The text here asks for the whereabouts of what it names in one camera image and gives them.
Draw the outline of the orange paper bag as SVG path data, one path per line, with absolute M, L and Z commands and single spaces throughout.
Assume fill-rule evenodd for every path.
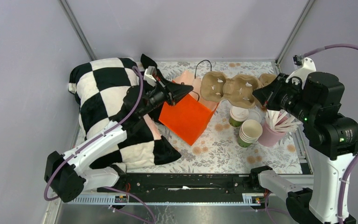
M 177 84 L 191 85 L 193 91 L 188 93 L 175 106 L 164 103 L 159 122 L 174 132 L 188 145 L 193 145 L 207 128 L 215 113 L 218 103 L 205 100 L 200 94 L 202 78 L 194 77 L 194 73 L 185 70 L 174 78 Z

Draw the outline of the white plastic cup lid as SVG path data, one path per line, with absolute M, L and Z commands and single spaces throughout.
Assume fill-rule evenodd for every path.
M 243 122 L 249 117 L 249 110 L 246 108 L 233 106 L 230 109 L 230 118 L 235 121 Z

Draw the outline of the green paper coffee cup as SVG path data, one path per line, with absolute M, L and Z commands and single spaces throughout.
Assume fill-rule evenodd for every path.
M 232 127 L 240 127 L 242 125 L 242 123 L 244 122 L 244 119 L 240 119 L 240 120 L 237 120 L 233 117 L 230 116 L 229 118 L 229 124 L 232 126 Z

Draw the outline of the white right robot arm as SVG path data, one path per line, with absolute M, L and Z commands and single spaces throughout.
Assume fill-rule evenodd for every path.
M 308 57 L 295 56 L 298 68 L 290 75 L 280 73 L 272 83 L 253 91 L 253 96 L 271 111 L 289 113 L 303 124 L 309 145 L 316 151 L 313 188 L 295 186 L 271 167 L 254 168 L 249 186 L 282 199 L 290 216 L 300 224 L 354 224 L 346 204 L 344 173 L 358 154 L 358 123 L 338 111 L 344 85 L 338 77 L 318 72 Z

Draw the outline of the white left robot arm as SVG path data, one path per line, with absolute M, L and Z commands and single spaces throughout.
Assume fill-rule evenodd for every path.
M 137 66 L 132 69 L 139 77 L 139 92 L 135 102 L 124 101 L 123 110 L 127 114 L 123 119 L 110 121 L 81 145 L 62 154 L 54 151 L 47 157 L 44 176 L 47 185 L 43 193 L 46 201 L 60 198 L 65 203 L 70 202 L 85 190 L 101 187 L 122 191 L 126 180 L 119 175 L 119 168 L 91 169 L 90 164 L 132 135 L 149 112 L 164 103 L 176 105 L 193 90 L 191 85 L 165 79 L 154 66 L 149 66 L 144 73 Z

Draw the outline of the brown cardboard cup carrier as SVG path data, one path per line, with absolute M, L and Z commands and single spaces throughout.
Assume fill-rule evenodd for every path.
M 253 91 L 261 87 L 260 80 L 254 76 L 238 74 L 229 78 L 223 72 L 210 71 L 202 78 L 200 94 L 207 101 L 228 100 L 233 106 L 249 109 L 256 104 Z

